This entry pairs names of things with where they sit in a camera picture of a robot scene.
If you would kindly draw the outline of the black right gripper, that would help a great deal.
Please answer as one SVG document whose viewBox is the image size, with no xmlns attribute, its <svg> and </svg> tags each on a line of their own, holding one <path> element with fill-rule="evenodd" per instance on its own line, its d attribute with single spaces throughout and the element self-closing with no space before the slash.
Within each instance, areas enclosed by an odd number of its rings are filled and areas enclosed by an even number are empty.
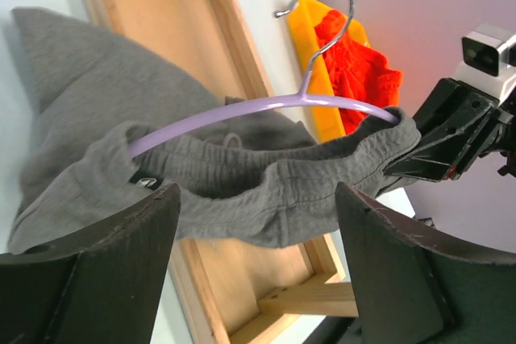
<svg viewBox="0 0 516 344">
<path fill-rule="evenodd" d="M 443 78 L 414 115 L 422 138 L 385 169 L 388 176 L 456 180 L 473 162 L 496 148 L 515 107 L 451 78 Z"/>
</svg>

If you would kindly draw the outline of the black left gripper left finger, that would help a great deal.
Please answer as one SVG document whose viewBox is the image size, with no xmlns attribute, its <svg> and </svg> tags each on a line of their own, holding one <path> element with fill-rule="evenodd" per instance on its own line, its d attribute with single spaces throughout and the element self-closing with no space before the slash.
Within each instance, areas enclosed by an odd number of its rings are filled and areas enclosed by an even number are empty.
<svg viewBox="0 0 516 344">
<path fill-rule="evenodd" d="M 3 343 L 149 343 L 181 209 L 172 184 L 91 226 L 1 256 Z"/>
</svg>

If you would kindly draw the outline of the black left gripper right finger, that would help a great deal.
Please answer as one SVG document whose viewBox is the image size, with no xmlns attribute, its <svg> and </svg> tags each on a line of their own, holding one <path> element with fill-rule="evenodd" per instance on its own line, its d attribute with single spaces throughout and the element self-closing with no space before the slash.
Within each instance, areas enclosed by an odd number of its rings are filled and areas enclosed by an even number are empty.
<svg viewBox="0 0 516 344">
<path fill-rule="evenodd" d="M 363 343 L 513 343 L 515 255 L 445 234 L 338 184 Z"/>
</svg>

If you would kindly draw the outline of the orange shorts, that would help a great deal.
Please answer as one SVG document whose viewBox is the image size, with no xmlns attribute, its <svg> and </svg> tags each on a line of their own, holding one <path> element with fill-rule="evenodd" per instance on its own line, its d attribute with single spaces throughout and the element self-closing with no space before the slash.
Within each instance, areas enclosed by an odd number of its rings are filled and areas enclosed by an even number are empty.
<svg viewBox="0 0 516 344">
<path fill-rule="evenodd" d="M 346 21 L 346 15 L 330 9 L 314 27 L 318 45 L 329 43 Z M 310 93 L 346 97 L 380 108 L 398 105 L 402 72 L 391 69 L 386 56 L 370 48 L 364 28 L 356 20 L 352 20 L 344 36 L 318 61 L 318 75 L 314 73 Z M 360 111 L 338 111 L 346 135 L 368 116 Z"/>
</svg>

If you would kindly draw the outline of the grey shorts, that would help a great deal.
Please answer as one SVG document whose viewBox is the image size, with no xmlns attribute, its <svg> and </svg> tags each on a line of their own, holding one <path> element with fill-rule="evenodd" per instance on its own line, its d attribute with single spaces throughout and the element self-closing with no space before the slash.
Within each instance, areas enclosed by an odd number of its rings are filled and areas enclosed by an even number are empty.
<svg viewBox="0 0 516 344">
<path fill-rule="evenodd" d="M 275 110 L 240 115 L 185 70 L 139 44 L 41 8 L 12 10 L 35 78 L 40 142 L 23 167 L 8 251 L 22 253 L 122 211 L 168 184 L 181 190 L 177 239 L 237 238 L 281 248 L 338 229 L 335 188 L 376 197 L 406 185 L 388 164 L 421 139 L 367 117 L 316 143 Z"/>
</svg>

